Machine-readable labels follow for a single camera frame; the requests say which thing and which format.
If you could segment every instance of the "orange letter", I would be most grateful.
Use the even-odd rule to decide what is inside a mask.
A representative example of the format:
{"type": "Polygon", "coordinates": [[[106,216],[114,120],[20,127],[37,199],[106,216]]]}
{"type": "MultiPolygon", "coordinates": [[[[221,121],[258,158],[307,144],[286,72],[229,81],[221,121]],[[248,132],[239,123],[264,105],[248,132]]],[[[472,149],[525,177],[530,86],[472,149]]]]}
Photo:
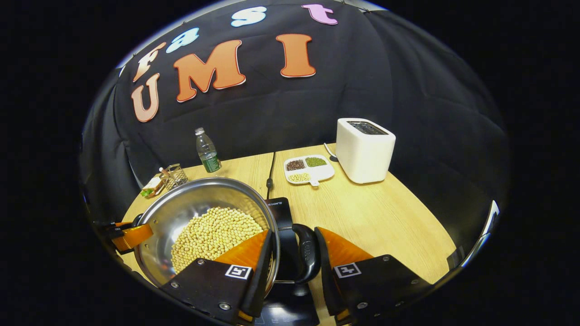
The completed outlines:
{"type": "Polygon", "coordinates": [[[157,45],[157,47],[148,54],[144,55],[141,60],[139,60],[139,68],[137,68],[137,74],[135,78],[133,78],[133,82],[136,82],[148,69],[149,69],[149,62],[153,62],[157,57],[157,50],[162,49],[165,46],[165,42],[157,45]]]}
{"type": "Polygon", "coordinates": [[[316,69],[308,61],[308,49],[306,48],[306,44],[312,41],[312,37],[304,34],[284,34],[278,35],[276,40],[284,45],[285,66],[280,70],[282,76],[314,76],[316,69]]]}
{"type": "Polygon", "coordinates": [[[213,72],[216,72],[215,89],[223,89],[241,85],[246,76],[240,74],[238,67],[238,47],[242,44],[239,39],[218,44],[209,55],[208,62],[204,63],[194,55],[187,55],[175,61],[179,79],[178,102],[185,102],[195,97],[197,92],[191,88],[190,80],[202,91],[207,92],[212,81],[213,72]]]}
{"type": "Polygon", "coordinates": [[[154,74],[151,76],[146,85],[149,87],[149,99],[151,100],[151,104],[149,108],[145,110],[143,107],[143,85],[137,87],[133,93],[131,94],[131,98],[133,99],[133,108],[135,109],[135,116],[137,116],[137,120],[141,122],[147,122],[157,113],[159,109],[159,95],[157,94],[157,80],[159,79],[159,73],[154,74]]]}

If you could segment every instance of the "plastic water bottle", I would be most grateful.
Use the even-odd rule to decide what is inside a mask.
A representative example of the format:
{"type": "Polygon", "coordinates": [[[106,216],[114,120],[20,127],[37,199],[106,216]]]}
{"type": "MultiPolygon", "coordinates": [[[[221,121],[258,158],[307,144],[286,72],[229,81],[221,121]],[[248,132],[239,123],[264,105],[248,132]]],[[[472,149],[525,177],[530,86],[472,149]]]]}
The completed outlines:
{"type": "Polygon", "coordinates": [[[205,134],[203,128],[197,128],[195,130],[195,135],[197,137],[195,140],[195,147],[205,170],[209,173],[216,172],[222,167],[222,163],[218,159],[216,147],[213,145],[213,142],[208,135],[205,134]]]}

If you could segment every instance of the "stainless steel pot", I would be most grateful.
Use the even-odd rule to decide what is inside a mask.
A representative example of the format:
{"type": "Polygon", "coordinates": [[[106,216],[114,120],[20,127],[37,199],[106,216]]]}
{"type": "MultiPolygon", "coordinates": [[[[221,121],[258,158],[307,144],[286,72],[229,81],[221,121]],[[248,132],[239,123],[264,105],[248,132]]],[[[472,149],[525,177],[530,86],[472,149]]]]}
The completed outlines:
{"type": "MultiPolygon", "coordinates": [[[[247,184],[229,178],[198,179],[163,194],[134,225],[148,224],[153,235],[135,248],[135,258],[143,273],[157,287],[175,276],[171,262],[171,247],[183,228],[194,216],[201,216],[212,207],[230,207],[250,214],[263,230],[273,233],[272,255],[264,296],[268,295],[278,273],[280,264],[280,236],[272,212],[264,199],[247,184]]],[[[293,281],[283,283],[306,283],[320,269],[316,250],[316,236],[312,229],[294,224],[292,229],[299,237],[302,272],[293,281]]]]}

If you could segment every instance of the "green bottle label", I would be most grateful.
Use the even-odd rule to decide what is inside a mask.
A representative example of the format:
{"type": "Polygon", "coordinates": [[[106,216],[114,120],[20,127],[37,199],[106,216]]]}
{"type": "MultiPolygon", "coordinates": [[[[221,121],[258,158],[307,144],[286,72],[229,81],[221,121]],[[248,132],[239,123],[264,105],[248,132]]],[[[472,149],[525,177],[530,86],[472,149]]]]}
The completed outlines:
{"type": "Polygon", "coordinates": [[[217,156],[214,156],[208,160],[202,161],[205,170],[209,173],[216,172],[222,167],[222,163],[218,160],[217,156]]]}

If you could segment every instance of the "screw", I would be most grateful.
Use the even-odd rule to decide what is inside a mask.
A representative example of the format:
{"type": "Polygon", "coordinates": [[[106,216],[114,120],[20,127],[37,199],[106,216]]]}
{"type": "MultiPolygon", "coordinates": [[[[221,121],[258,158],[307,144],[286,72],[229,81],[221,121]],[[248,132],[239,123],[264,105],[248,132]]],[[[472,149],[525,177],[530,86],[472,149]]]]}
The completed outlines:
{"type": "Polygon", "coordinates": [[[227,304],[227,303],[225,303],[225,302],[220,302],[220,304],[219,304],[219,308],[220,308],[220,309],[222,309],[222,310],[230,310],[230,309],[231,309],[231,306],[230,306],[230,305],[228,305],[228,304],[227,304]]]}

